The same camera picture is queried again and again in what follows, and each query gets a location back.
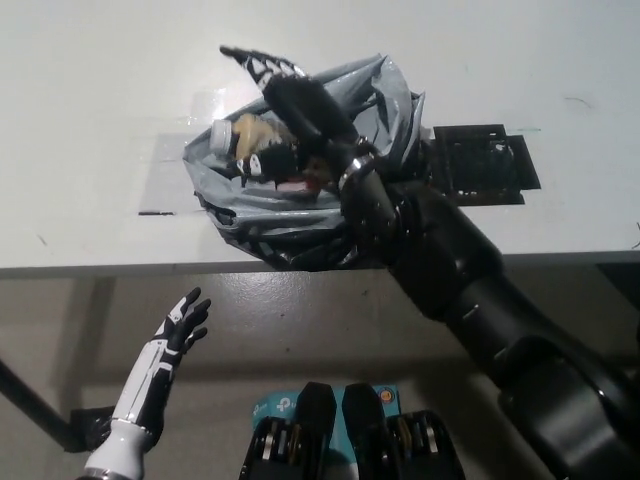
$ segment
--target robotic hand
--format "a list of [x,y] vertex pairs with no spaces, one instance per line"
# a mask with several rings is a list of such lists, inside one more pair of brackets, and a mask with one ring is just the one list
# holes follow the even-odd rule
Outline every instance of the robotic hand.
[[140,352],[113,412],[111,434],[89,457],[79,480],[140,480],[143,455],[156,445],[164,425],[175,370],[193,344],[207,334],[198,328],[208,316],[211,300],[200,302],[196,288],[183,297]]
[[429,318],[445,322],[502,390],[500,406],[558,479],[640,478],[640,391],[547,319],[503,272],[498,249],[421,182],[384,185],[375,148],[320,82],[291,62],[221,48],[273,112],[324,158],[359,248]]

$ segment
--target crumpled plastic bag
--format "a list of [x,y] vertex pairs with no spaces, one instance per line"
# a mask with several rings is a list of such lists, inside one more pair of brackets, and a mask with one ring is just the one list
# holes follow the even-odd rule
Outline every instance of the crumpled plastic bag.
[[[424,94],[409,90],[402,72],[388,57],[376,55],[315,75],[353,119],[359,134],[380,151],[382,175],[410,176],[417,155]],[[252,113],[275,118],[263,100],[229,115]],[[362,260],[340,213],[335,193],[281,191],[273,184],[229,179],[229,158],[209,146],[211,131],[200,134],[184,152],[196,195],[222,237],[280,270],[349,268]]]

